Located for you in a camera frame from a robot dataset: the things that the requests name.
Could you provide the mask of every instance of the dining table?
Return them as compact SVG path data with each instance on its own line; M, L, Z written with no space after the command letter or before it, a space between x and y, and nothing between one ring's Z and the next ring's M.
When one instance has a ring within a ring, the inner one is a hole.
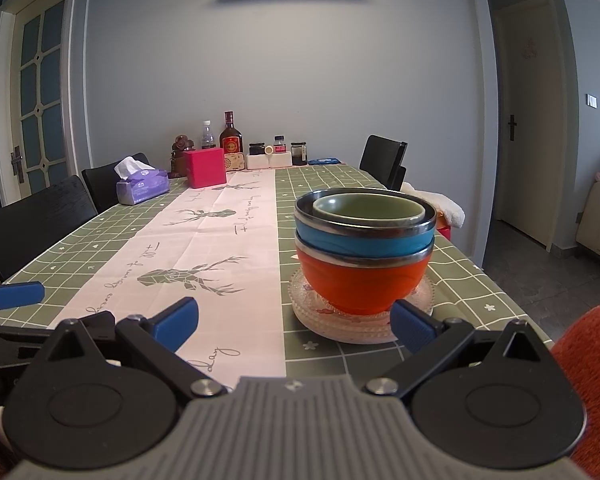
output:
M349 374L360 385L408 357L399 342L349 344L308 330L288 293L299 270L294 204L315 189L382 187L345 164L237 171L226 184L116 205L40 254L9 282L40 281L39 304L0 311L0 324L53 328L109 310L151 317L185 296L199 324L177 354L230 388L241 376ZM436 234L426 272L435 319L502 330L529 316L458 248Z

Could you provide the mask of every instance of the pink box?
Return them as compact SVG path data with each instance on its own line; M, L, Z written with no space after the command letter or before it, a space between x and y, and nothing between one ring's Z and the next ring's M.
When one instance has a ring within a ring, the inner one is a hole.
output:
M187 161L187 178L191 187L226 184L224 150L222 148L184 152L184 156Z

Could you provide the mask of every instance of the black chair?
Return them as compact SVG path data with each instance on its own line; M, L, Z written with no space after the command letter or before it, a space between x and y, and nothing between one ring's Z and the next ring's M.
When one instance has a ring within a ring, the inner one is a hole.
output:
M144 153L136 153L132 156L135 160L149 164ZM115 167L119 163L120 161L118 160L99 168L82 170L82 179L89 190L98 213L102 213L118 203L116 183L120 180L120 177L116 173Z
M0 208L0 281L96 216L77 175Z
M404 182L404 177L407 174L407 168L404 166L400 166L398 171L395 173L395 180L391 186L387 186L387 189L393 189L394 191L400 191L402 187L402 183Z
M404 172L400 169L400 165L406 149L406 142L375 135L369 136L360 160L360 170L366 171L387 189L400 190L404 179Z

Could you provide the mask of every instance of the gray gripper base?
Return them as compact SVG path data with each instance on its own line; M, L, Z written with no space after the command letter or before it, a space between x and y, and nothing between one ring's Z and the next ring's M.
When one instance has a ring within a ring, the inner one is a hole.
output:
M568 459L521 472L462 463L424 439L400 400L361 393L348 376L338 376L298 381L242 378L228 396L189 403L169 436L130 462L90 472L54 471L24 462L8 479L585 480L587 476Z

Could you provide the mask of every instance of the blue gripper pad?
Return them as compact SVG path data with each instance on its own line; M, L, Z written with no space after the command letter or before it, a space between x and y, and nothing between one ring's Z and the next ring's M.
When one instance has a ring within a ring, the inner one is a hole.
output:
M45 299L45 287L40 282L0 285L0 310L40 303Z
M182 298L148 321L154 339L175 352L198 328L198 304Z
M394 335L412 354L415 354L436 338L435 327L401 306L398 302L392 305L389 320Z

